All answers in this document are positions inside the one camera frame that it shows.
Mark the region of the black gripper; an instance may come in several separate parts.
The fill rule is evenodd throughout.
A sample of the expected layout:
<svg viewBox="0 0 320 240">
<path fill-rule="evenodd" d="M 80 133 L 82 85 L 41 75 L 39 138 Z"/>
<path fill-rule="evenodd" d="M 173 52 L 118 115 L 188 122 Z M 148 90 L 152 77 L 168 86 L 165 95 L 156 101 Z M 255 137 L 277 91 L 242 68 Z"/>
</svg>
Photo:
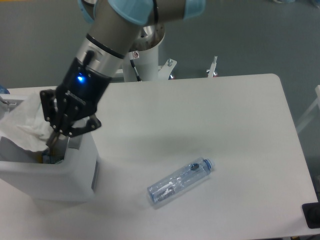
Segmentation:
<svg viewBox="0 0 320 240">
<path fill-rule="evenodd" d="M 85 69 L 80 61 L 74 58 L 62 83 L 56 89 L 40 92 L 44 120 L 49 122 L 53 129 L 46 142 L 49 148 L 54 147 L 61 136 L 74 138 L 102 126 L 95 113 L 111 79 L 91 69 Z M 71 94 L 81 103 L 76 117 L 83 119 L 76 122 L 75 101 Z"/>
</svg>

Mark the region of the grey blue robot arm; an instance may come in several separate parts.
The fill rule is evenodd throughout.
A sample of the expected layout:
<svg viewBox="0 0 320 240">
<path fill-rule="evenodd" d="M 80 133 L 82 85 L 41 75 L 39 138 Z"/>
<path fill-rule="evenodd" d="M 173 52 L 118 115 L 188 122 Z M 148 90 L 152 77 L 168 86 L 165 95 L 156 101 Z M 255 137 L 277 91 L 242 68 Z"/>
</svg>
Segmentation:
<svg viewBox="0 0 320 240">
<path fill-rule="evenodd" d="M 204 0 L 98 0 L 88 5 L 93 23 L 62 83 L 39 94 L 44 119 L 52 127 L 51 149 L 60 136 L 77 137 L 101 126 L 100 99 L 141 29 L 203 13 Z"/>
</svg>

